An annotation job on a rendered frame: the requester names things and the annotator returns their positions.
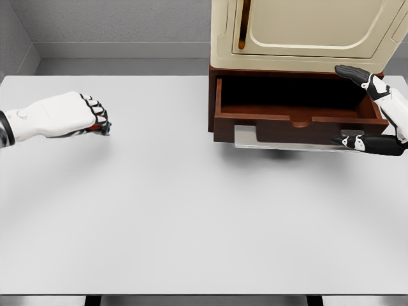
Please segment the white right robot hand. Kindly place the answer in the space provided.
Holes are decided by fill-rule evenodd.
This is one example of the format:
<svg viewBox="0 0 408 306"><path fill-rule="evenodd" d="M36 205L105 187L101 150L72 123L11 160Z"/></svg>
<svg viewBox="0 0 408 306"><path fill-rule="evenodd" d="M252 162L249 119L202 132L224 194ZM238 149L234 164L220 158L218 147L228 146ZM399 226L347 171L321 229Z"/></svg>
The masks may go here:
<svg viewBox="0 0 408 306"><path fill-rule="evenodd" d="M336 65L335 72L366 90L386 120L394 127L395 135L334 136L331 141L352 150L383 156L401 156L408 150L408 99L400 91L364 69Z"/></svg>

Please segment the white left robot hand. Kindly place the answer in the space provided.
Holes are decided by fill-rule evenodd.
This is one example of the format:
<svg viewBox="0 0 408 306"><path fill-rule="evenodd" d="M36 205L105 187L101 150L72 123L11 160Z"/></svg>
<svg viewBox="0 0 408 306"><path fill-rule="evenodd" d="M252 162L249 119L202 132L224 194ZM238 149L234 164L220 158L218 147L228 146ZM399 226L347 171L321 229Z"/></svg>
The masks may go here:
<svg viewBox="0 0 408 306"><path fill-rule="evenodd" d="M86 134L85 130L108 119L101 102L90 95L67 92L38 101L40 134L48 138L65 138Z"/></svg>

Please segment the small red and blue switch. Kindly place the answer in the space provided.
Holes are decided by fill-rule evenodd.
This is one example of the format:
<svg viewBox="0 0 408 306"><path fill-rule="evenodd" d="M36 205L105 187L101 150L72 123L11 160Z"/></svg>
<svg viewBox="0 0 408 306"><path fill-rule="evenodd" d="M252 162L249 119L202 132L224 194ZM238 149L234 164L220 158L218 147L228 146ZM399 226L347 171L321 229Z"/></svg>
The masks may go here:
<svg viewBox="0 0 408 306"><path fill-rule="evenodd" d="M102 124L95 124L91 127L88 127L86 133L95 133L97 135L108 136L112 124L109 121L106 121Z"/></svg>

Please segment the brown wooden drawer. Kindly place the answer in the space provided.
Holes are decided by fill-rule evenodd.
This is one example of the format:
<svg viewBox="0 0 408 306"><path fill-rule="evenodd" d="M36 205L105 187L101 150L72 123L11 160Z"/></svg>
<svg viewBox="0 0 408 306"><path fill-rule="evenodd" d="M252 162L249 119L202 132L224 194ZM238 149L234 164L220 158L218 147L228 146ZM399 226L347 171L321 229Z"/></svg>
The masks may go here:
<svg viewBox="0 0 408 306"><path fill-rule="evenodd" d="M236 126L254 126L270 143L331 144L343 130L379 135L388 126L364 89L346 78L219 76L214 141L233 143Z"/></svg>

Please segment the grey plate under drawer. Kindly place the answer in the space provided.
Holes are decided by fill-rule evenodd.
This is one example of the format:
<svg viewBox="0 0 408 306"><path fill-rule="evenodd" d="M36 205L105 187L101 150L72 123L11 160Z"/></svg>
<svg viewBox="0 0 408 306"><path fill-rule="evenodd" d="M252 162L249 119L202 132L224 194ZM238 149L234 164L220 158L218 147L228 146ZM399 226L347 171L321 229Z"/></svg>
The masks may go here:
<svg viewBox="0 0 408 306"><path fill-rule="evenodd" d="M311 143L259 142L256 126L235 125L234 146L241 149L294 150L307 152L357 152L343 145L320 145Z"/></svg>

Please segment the cream cabinet with brown base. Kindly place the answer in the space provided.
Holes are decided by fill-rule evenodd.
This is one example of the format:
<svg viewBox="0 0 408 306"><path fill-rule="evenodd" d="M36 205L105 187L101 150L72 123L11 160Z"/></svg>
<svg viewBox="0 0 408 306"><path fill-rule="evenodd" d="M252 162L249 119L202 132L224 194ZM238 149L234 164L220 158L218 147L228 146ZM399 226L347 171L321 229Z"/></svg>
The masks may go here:
<svg viewBox="0 0 408 306"><path fill-rule="evenodd" d="M218 70L380 73L408 33L408 0L212 0Z"/></svg>

